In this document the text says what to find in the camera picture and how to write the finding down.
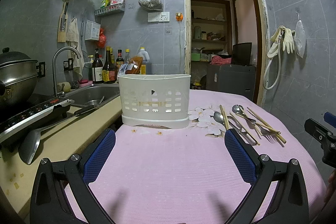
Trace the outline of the person right hand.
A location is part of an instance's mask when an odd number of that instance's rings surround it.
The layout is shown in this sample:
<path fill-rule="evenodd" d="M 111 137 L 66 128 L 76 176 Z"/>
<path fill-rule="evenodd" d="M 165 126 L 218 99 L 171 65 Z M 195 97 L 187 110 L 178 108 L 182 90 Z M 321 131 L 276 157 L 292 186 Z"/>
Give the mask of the person right hand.
<path fill-rule="evenodd" d="M 324 203 L 328 203 L 333 193 L 335 192 L 335 182 L 336 182 L 335 175 L 336 175 L 336 169 L 333 170 L 333 172 L 328 178 L 328 186 L 326 188 L 326 196 L 324 198 Z"/>

